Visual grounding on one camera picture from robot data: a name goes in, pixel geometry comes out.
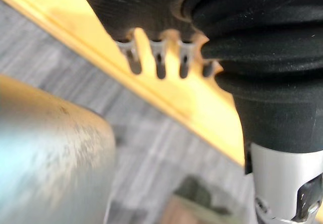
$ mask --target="gray floor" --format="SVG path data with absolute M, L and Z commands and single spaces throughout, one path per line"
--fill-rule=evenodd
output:
M 188 175 L 202 178 L 215 205 L 255 223 L 251 177 L 182 125 L 0 2 L 0 73 L 102 114 L 118 141 L 109 223 L 157 223 Z

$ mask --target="wooden plank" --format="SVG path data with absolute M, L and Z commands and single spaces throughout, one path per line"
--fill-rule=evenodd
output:
M 198 66 L 187 79 L 180 79 L 176 50 L 169 50 L 166 56 L 167 78 L 158 80 L 147 38 L 142 31 L 136 31 L 143 73 L 134 76 L 86 0 L 4 1 L 228 157 L 244 164 L 241 126 L 231 96 L 220 90 L 213 79 L 203 79 Z M 322 211 L 318 216 L 323 220 Z

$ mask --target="blurry object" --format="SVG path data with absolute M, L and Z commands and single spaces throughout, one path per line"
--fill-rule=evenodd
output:
M 167 79 L 159 80 L 149 40 L 138 29 L 135 37 L 142 73 L 136 76 L 86 0 L 4 1 L 231 159 L 244 163 L 241 125 L 232 97 L 212 77 L 202 77 L 201 64 L 190 65 L 187 78 L 180 79 L 179 52 L 169 47 Z
M 194 177 L 187 177 L 170 198 L 160 224 L 241 224 L 225 207 L 213 207 L 211 194 Z
M 0 76 L 1 224 L 102 224 L 114 159 L 97 114 Z

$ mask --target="black plastic part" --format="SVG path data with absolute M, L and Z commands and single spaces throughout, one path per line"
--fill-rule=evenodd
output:
M 315 204 L 319 206 L 323 198 L 323 179 L 322 175 L 304 184 L 297 193 L 297 212 L 292 219 L 295 222 L 306 221 L 308 210 Z
M 151 40 L 160 39 L 167 29 L 179 30 L 183 40 L 194 33 L 189 23 L 175 18 L 170 0 L 87 0 L 110 36 L 117 41 L 127 38 L 130 30 L 141 27 Z
M 164 79 L 166 77 L 165 59 L 163 59 L 162 55 L 157 54 L 155 56 L 155 62 L 157 77 L 159 79 Z
M 210 77 L 214 73 L 214 63 L 213 60 L 210 60 L 206 64 L 203 65 L 202 75 L 207 78 Z
M 185 79 L 188 75 L 188 71 L 189 71 L 189 62 L 188 62 L 188 57 L 185 55 L 182 59 L 181 59 L 181 65 L 180 65 L 180 77 L 181 79 Z
M 209 38 L 203 57 L 224 69 L 216 81 L 234 96 L 247 172 L 250 142 L 323 150 L 323 0 L 172 1 Z
M 291 153 L 323 150 L 322 106 L 310 102 L 263 102 L 238 97 L 234 100 L 246 143 L 255 142 Z
M 135 60 L 130 50 L 127 51 L 126 54 L 127 54 L 128 64 L 132 73 L 137 75 L 140 74 L 142 71 L 141 62 L 139 60 Z

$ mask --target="wooden board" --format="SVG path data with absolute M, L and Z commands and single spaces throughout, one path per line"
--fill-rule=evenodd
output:
M 198 66 L 187 79 L 180 79 L 176 50 L 169 50 L 166 56 L 167 78 L 158 80 L 147 38 L 137 31 L 143 73 L 134 76 L 86 0 L 4 1 L 228 157 L 244 164 L 242 131 L 231 96 L 220 90 L 213 79 L 202 78 Z

